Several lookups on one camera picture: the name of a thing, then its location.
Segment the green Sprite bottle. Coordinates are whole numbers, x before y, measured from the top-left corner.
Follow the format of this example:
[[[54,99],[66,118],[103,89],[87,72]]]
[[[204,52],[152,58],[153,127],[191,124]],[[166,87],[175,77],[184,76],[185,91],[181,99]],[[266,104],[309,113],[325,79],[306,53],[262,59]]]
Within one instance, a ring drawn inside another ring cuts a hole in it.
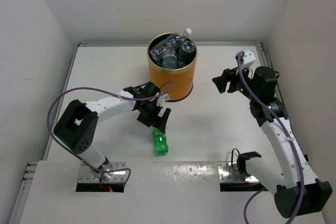
[[[156,156],[166,155],[169,152],[166,134],[154,128],[152,131],[154,152]]]

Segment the clear bottle dark green label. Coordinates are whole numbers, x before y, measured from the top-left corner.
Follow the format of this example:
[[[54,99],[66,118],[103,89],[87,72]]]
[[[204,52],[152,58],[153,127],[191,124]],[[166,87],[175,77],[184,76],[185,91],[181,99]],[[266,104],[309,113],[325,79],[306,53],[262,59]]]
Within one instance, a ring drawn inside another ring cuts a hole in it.
[[[194,44],[186,40],[184,41],[177,53],[177,64],[179,67],[185,67],[189,65],[194,59],[195,46]]]

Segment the clear bottle white blue label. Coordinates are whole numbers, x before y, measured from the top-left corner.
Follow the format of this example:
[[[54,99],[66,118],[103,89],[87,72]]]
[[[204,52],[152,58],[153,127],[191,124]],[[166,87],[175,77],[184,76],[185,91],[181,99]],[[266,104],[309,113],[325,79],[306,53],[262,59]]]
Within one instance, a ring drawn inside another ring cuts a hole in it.
[[[177,57],[175,51],[167,52],[162,58],[162,67],[165,69],[177,68]]]

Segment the clear ribbed bottle white cap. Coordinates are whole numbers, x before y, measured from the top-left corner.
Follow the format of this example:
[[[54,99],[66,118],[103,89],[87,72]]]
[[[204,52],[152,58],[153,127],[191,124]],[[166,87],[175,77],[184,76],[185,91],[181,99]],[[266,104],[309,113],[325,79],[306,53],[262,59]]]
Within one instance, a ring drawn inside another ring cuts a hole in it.
[[[170,49],[175,50],[179,48],[192,33],[193,32],[190,28],[185,29],[181,33],[172,33],[150,49],[150,56],[155,62],[160,61]]]

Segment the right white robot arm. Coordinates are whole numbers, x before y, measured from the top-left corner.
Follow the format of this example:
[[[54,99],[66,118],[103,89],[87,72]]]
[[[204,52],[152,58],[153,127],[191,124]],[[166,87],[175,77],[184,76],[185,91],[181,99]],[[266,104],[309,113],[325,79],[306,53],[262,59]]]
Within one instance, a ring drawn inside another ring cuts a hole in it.
[[[256,152],[240,153],[236,170],[254,176],[274,197],[282,217],[320,212],[332,194],[329,182],[322,182],[309,166],[292,132],[288,113],[275,96],[279,73],[269,67],[256,68],[252,78],[249,69],[225,69],[212,82],[220,93],[239,91],[250,100],[250,112],[270,141],[281,167],[276,173]]]

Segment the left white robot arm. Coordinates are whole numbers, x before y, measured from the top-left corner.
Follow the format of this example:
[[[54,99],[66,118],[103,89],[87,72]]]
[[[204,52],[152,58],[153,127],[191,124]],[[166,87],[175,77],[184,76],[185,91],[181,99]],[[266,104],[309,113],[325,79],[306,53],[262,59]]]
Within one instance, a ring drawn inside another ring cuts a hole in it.
[[[108,159],[94,145],[97,126],[122,113],[138,111],[137,120],[165,133],[171,109],[163,104],[169,97],[153,82],[127,87],[119,93],[103,91],[107,97],[89,102],[71,101],[56,123],[51,136],[65,150],[83,161],[92,171],[111,174]]]

